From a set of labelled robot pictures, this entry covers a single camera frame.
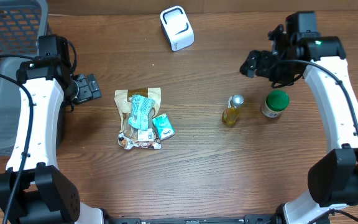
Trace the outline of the green lid white jar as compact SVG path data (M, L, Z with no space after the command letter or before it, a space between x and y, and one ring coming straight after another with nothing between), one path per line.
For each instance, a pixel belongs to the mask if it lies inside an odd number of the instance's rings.
M287 108L290 98L285 91L274 90L270 92L260 110L268 118L276 118Z

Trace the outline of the beige brown paper pouch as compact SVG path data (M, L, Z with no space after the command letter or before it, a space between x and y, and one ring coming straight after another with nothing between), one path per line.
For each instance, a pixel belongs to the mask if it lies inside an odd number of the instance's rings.
M152 119L158 115L162 100L162 90L159 87L154 87L115 91L114 101L116 103L119 116L121 118L121 130L119 134L124 133L124 135L127 137L131 135L132 130L135 130L135 128L133 128L128 123L128 120L131 116L133 95L142 95L155 101L154 107L149 113L149 128L152 128L154 130Z

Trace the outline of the clear bottle yellow liquid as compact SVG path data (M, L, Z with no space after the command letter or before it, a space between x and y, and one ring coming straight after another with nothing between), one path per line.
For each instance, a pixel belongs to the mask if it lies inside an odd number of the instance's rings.
M244 97L242 95L232 95L228 99L226 109L223 111L222 122L228 126L233 126L243 106Z

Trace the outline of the teal white snack packet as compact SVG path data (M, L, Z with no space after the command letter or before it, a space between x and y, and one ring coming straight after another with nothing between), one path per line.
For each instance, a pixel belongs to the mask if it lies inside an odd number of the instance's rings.
M128 123L135 129L147 130L149 128L149 113L155 101L142 95L132 96L131 116Z

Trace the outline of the brown patterned snack packet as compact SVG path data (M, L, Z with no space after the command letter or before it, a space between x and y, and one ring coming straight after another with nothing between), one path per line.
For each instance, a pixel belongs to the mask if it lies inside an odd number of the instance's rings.
M162 147L158 134L152 128L148 130L132 130L129 137L125 136L124 133L120 133L117 140L119 145L126 150L130 150L133 147L146 149L161 149Z

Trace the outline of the green white tissue pack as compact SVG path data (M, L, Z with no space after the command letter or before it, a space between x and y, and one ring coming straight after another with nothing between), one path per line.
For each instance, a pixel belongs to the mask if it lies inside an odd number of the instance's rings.
M169 139L175 135L175 130L165 113L153 118L152 122L161 140Z

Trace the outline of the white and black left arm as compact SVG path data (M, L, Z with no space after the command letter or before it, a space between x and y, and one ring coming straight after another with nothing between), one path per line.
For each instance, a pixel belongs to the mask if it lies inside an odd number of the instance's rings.
M21 111L13 152L0 174L3 223L109 223L102 208L80 200L57 165L58 126L65 105L101 97L93 74L73 75L60 57L21 56L15 79Z

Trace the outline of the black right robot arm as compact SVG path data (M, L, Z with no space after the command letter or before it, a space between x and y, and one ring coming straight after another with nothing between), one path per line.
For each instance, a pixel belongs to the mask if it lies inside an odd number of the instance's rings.
M358 205L358 102L346 53L336 36L323 37L315 24L279 25L268 33L272 50L253 50L240 71L268 78L274 87L303 78L317 102L327 153L308 172L308 188L280 205L272 223L321 223Z

